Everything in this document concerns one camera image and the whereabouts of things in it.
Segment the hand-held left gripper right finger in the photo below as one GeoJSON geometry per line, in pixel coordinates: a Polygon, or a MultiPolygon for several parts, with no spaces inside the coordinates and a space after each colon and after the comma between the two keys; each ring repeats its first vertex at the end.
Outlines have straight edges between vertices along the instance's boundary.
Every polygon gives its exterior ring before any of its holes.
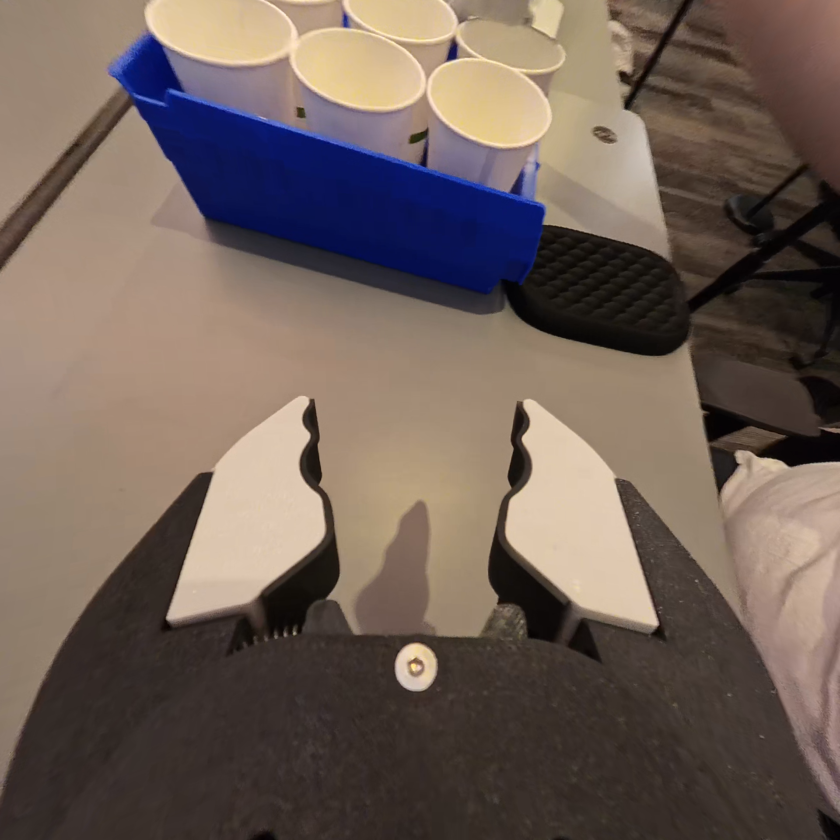
{"type": "Polygon", "coordinates": [[[524,615],[527,635],[571,641],[583,621],[645,636],[659,618],[613,470],[534,400],[516,404],[509,489],[489,581],[524,615]]]}

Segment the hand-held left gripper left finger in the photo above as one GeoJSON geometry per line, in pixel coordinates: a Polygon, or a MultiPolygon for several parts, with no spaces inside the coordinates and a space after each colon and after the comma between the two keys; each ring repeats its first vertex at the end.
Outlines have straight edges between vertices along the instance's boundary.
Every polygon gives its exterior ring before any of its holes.
{"type": "Polygon", "coordinates": [[[243,617],[255,637],[293,635],[340,576],[322,488],[315,402],[299,396],[216,463],[165,621],[243,617]]]}

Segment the blue plastic bin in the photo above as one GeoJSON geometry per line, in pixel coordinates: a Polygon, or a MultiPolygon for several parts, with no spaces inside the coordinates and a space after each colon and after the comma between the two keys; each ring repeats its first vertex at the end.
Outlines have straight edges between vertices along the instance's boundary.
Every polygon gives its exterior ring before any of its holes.
{"type": "Polygon", "coordinates": [[[207,219],[482,293],[533,265],[536,175],[500,192],[195,98],[149,34],[108,73],[207,219]]]}

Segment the white paper cup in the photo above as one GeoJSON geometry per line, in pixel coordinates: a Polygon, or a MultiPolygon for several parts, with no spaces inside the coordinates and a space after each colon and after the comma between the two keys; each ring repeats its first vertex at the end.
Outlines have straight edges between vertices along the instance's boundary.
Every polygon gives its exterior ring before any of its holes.
{"type": "Polygon", "coordinates": [[[446,62],[458,18],[445,1],[343,1],[352,28],[405,48],[430,76],[446,62]]]}
{"type": "Polygon", "coordinates": [[[459,59],[477,58],[512,68],[546,96],[566,59],[562,45],[533,26],[477,17],[458,25],[455,43],[459,59]]]}
{"type": "Polygon", "coordinates": [[[455,59],[428,78],[427,168],[509,193],[552,123],[550,102],[521,72],[455,59]]]}
{"type": "Polygon", "coordinates": [[[323,138],[414,162],[414,113],[427,78],[388,38],[323,28],[299,38],[290,56],[306,129],[323,138]]]}
{"type": "Polygon", "coordinates": [[[266,1],[153,1],[147,29],[186,94],[286,125],[297,119],[298,31],[266,1]]]}
{"type": "Polygon", "coordinates": [[[325,28],[343,26],[341,1],[269,1],[294,24],[299,37],[325,28]]]}

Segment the black textured pad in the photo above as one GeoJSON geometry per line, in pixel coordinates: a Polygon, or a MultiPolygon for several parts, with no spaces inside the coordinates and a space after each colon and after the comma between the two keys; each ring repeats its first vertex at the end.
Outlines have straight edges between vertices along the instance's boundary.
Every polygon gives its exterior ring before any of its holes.
{"type": "Polygon", "coordinates": [[[520,320],[562,339],[663,356],[690,334],[676,268],[623,241],[544,225],[530,272],[503,287],[520,320]]]}

